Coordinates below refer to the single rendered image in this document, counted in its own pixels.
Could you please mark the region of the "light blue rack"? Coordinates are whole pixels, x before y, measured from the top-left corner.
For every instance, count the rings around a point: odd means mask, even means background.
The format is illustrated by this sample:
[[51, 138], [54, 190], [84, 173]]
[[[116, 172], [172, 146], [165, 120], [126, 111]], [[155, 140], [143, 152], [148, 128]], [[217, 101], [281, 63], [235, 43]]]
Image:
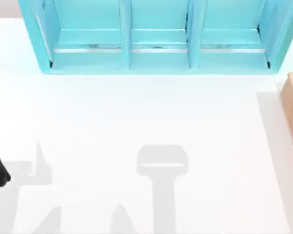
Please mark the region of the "light blue rack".
[[41, 72], [279, 72], [293, 0], [18, 0]]

